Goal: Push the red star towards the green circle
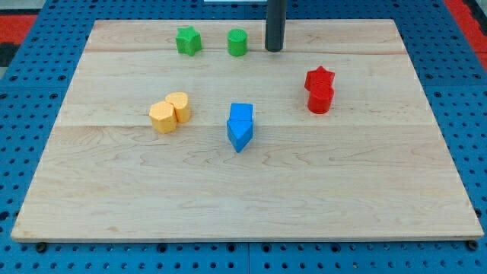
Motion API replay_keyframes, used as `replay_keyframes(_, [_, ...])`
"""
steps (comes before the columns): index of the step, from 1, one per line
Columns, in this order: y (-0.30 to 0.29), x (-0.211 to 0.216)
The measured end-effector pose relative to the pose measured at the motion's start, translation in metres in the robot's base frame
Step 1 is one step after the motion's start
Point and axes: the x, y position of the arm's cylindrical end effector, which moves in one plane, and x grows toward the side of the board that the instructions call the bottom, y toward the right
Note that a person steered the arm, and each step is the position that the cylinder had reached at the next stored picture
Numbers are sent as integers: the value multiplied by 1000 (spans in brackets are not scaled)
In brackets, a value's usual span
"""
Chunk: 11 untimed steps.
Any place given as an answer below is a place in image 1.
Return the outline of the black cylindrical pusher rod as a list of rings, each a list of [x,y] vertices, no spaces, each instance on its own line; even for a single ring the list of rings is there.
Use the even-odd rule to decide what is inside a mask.
[[[265,48],[277,53],[284,46],[286,0],[268,0],[266,10]]]

